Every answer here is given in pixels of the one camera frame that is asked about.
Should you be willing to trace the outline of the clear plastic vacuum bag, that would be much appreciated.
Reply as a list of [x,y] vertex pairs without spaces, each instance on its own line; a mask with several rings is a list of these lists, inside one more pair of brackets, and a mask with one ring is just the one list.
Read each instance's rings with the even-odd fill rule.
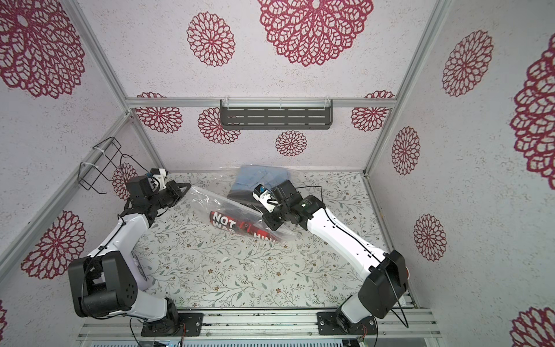
[[258,228],[270,232],[272,235],[278,238],[278,241],[292,241],[296,238],[296,232],[287,224],[283,223],[278,230],[271,230],[262,219],[263,213],[255,211],[251,208],[247,208],[247,206],[239,204],[238,202],[234,202],[228,199],[227,195],[219,195],[207,189],[193,186],[187,193],[187,199],[190,202],[191,207],[195,209],[195,212],[198,213],[200,218],[207,224],[211,225],[213,228],[215,227],[210,223],[210,212],[218,211],[228,214],[232,217],[241,218],[244,221],[250,222]]

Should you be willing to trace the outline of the light blue shirt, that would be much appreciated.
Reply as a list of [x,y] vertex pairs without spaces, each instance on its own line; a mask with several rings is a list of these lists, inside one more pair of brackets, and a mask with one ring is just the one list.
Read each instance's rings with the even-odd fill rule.
[[252,192],[255,187],[262,185],[273,188],[291,178],[288,170],[271,166],[242,166],[236,176],[232,191]]

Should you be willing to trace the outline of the red black plaid shirt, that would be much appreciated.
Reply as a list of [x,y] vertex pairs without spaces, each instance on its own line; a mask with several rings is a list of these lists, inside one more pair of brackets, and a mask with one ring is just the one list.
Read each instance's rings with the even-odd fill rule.
[[228,214],[218,211],[210,212],[210,223],[218,229],[231,231],[236,234],[250,235],[258,239],[266,241],[278,241],[278,238],[270,232],[258,228],[254,224],[244,221],[241,218],[235,218]]

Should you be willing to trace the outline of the dark grey shirt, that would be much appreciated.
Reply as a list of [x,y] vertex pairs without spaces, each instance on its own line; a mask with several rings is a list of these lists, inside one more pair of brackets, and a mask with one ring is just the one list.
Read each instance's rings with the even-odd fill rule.
[[266,209],[254,198],[253,193],[253,189],[236,189],[230,191],[227,198],[234,202],[238,202],[239,204],[245,205],[247,208],[251,208],[255,211],[261,213],[265,212]]

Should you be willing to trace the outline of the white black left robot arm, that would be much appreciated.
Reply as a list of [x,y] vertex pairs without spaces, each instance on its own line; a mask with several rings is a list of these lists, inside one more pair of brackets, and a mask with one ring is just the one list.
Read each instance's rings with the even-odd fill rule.
[[130,179],[126,187],[129,197],[114,230],[89,255],[69,264],[74,310],[96,320],[135,318],[143,324],[144,336],[177,335],[183,331],[178,309],[172,299],[146,292],[150,284],[134,248],[192,186],[149,173]]

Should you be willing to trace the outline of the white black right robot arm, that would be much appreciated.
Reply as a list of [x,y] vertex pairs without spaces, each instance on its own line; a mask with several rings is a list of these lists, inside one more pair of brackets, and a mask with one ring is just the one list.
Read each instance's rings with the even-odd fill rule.
[[272,189],[254,188],[253,198],[266,212],[263,221],[273,231],[289,222],[319,237],[344,257],[363,281],[356,294],[324,319],[324,327],[354,335],[377,332],[376,319],[383,319],[400,305],[408,290],[406,260],[397,251],[386,252],[360,237],[342,223],[314,195],[302,197],[291,181]]

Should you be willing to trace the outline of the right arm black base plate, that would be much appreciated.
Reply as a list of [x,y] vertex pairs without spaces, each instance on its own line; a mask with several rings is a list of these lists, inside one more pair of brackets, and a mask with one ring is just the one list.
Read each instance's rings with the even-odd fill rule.
[[317,326],[319,335],[376,335],[378,332],[373,316],[352,323],[337,311],[318,312]]

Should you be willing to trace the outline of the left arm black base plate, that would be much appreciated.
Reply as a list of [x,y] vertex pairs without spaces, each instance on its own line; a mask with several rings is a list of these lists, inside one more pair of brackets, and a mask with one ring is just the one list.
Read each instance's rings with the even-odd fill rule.
[[142,337],[198,337],[200,336],[204,315],[202,313],[179,313],[173,318],[163,318],[143,325]]

